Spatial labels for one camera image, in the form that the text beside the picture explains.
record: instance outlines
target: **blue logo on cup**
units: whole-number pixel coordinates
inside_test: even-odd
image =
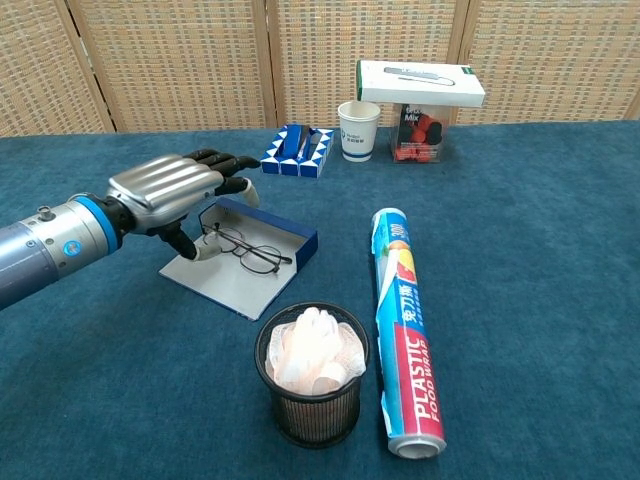
[[[82,245],[77,240],[69,240],[64,244],[62,251],[68,257],[75,257],[82,250]]]

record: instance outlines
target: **blue and white puzzle toy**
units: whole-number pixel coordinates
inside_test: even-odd
[[[262,171],[318,178],[333,146],[333,134],[334,130],[326,128],[307,131],[301,125],[283,126],[260,159]]]

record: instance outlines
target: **glasses lens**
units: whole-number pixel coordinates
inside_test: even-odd
[[[240,258],[242,266],[255,273],[271,273],[278,270],[280,265],[280,250],[262,245],[250,250]]]
[[[242,233],[233,228],[220,228],[213,235],[216,235],[216,233],[223,253],[233,252],[238,248],[238,242],[244,240]]]

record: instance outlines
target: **eyeglasses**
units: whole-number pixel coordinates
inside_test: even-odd
[[[240,258],[240,264],[244,268],[254,273],[275,273],[280,270],[281,263],[293,263],[290,257],[283,256],[277,248],[271,245],[251,245],[245,241],[242,232],[235,228],[221,227],[219,222],[213,228],[203,224],[202,233],[202,241],[206,245],[217,242],[222,253],[232,253]]]

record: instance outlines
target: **mesh waste bin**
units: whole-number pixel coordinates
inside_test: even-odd
[[[264,324],[256,340],[256,367],[269,387],[276,425],[291,442],[306,448],[325,448],[344,440],[360,416],[362,376],[351,379],[326,395],[300,395],[278,386],[267,374],[265,360],[271,331],[277,325],[295,322],[309,307],[326,310],[338,323],[346,322],[362,342],[365,365],[369,360],[369,340],[360,322],[348,311],[328,303],[300,303],[276,313]]]

